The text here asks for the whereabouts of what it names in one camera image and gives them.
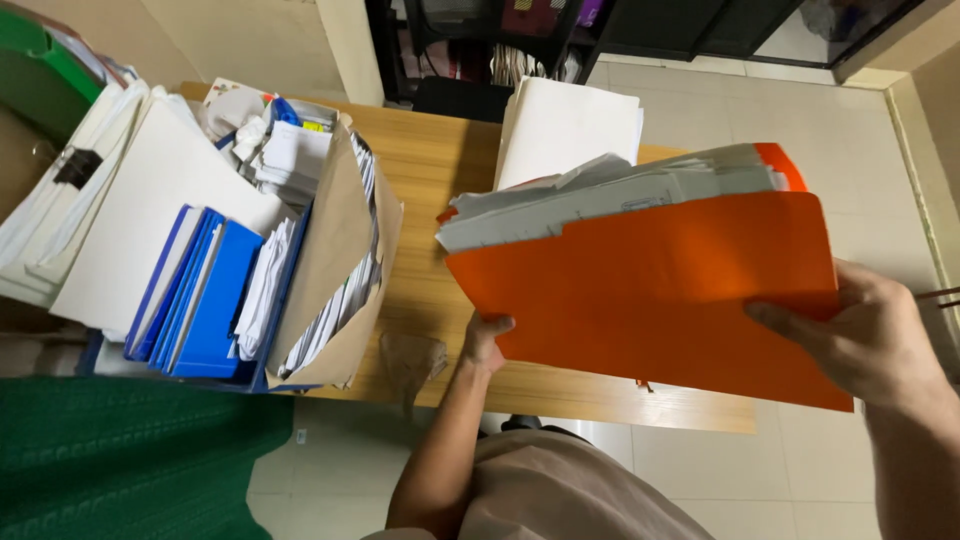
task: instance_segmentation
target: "orange folder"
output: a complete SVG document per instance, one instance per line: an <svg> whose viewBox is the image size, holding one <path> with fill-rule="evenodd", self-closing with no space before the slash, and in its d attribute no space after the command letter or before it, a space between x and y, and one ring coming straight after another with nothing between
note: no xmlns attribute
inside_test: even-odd
<svg viewBox="0 0 960 540"><path fill-rule="evenodd" d="M817 320L839 310L811 193L576 221L559 236L464 251L446 265L484 318L515 317L497 338L507 358L853 411L800 346L743 313L750 300Z"/></svg>

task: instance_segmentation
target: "tile floor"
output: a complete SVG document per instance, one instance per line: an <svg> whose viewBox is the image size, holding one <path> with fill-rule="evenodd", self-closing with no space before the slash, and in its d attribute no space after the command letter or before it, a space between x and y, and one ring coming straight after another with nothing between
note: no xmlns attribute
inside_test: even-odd
<svg viewBox="0 0 960 540"><path fill-rule="evenodd" d="M642 142L702 150L783 145L823 202L838 257L915 290L933 261L883 95L870 90L663 67L601 64L592 86L637 95ZM306 430L257 461L248 500L277 539L359 538L390 494L432 411L298 399ZM488 414L492 430L504 415ZM758 401L756 435L551 420L591 440L721 540L879 538L870 443L859 413Z"/></svg>

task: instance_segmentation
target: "wooden desk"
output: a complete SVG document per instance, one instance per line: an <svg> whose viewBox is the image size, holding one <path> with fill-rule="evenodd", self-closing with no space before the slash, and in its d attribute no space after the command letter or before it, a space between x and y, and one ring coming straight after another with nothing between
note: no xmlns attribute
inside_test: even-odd
<svg viewBox="0 0 960 540"><path fill-rule="evenodd" d="M181 93L202 101L208 85L184 83ZM434 239L436 216L454 196L492 189L500 126L447 116L315 100L353 118L353 126L380 159L384 175L404 203L396 262L380 318L350 390L324 387L310 397L390 401L386 374L377 357L382 331L428 335L446 342L450 362L463 345L472 314L460 286L444 266L444 249ZM640 162L683 151L641 145ZM437 406L452 369L428 382L417 405ZM749 398L681 389L650 394L633 380L511 361L494 377L486 410L640 424L753 433Z"/></svg>

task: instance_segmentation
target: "person's right hand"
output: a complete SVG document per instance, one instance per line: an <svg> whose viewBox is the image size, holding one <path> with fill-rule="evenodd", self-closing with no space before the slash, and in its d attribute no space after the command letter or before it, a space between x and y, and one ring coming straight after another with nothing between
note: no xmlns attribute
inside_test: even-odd
<svg viewBox="0 0 960 540"><path fill-rule="evenodd" d="M859 264L834 264L843 310L826 323L764 303L744 310L800 344L827 377L868 404L909 409L949 389L910 291Z"/></svg>

